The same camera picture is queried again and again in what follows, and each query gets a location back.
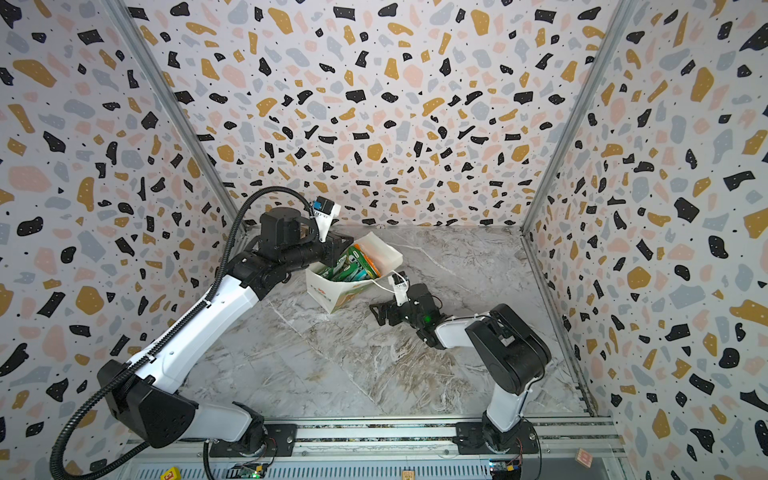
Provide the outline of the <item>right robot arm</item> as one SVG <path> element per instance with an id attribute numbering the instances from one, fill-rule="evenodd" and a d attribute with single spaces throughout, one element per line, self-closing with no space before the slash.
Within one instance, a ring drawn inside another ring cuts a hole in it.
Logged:
<path id="1" fill-rule="evenodd" d="M 369 306 L 378 325 L 406 324 L 422 343 L 438 350 L 472 348 L 494 382 L 481 420 L 456 425 L 459 452 L 507 454 L 527 447 L 535 452 L 536 435 L 524 425 L 524 406 L 552 359 L 546 343 L 506 304 L 482 314 L 449 316 L 423 283 L 400 283 L 393 290 L 391 300 Z"/>

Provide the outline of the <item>green Fox's candy packet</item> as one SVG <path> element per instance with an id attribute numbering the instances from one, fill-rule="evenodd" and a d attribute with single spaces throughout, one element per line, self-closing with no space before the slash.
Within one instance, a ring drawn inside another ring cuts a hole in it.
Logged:
<path id="1" fill-rule="evenodd" d="M 350 246 L 346 250 L 342 266 L 346 264 L 357 264 L 360 267 L 360 271 L 355 276 L 355 279 L 347 283 L 375 280 L 380 277 L 379 269 L 375 266 L 373 260 L 357 244 Z"/>

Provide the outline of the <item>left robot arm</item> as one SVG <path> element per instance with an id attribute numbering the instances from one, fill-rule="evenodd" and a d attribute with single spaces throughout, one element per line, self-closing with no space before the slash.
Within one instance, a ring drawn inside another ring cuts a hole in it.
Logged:
<path id="1" fill-rule="evenodd" d="M 312 211 L 312 218 L 289 207 L 263 213 L 259 236 L 225 265 L 218 288 L 197 303 L 200 311 L 189 323 L 178 332 L 167 330 L 128 362 L 111 360 L 99 371 L 99 382 L 107 384 L 140 359 L 147 361 L 106 401 L 113 416 L 148 446 L 216 439 L 243 456 L 264 451 L 268 432 L 261 414 L 241 403 L 198 403 L 178 389 L 211 345 L 273 288 L 314 263 L 335 265 L 353 244 L 353 237 L 330 230 L 339 205 L 320 197 Z"/>

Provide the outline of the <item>white paper bag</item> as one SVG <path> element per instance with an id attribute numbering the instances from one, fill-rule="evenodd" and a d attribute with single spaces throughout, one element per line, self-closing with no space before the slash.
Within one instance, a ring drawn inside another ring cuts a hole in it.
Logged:
<path id="1" fill-rule="evenodd" d="M 327 313 L 333 313 L 369 286 L 383 287 L 402 262 L 399 251 L 368 233 L 348 247 L 334 266 L 310 266 L 307 292 Z"/>

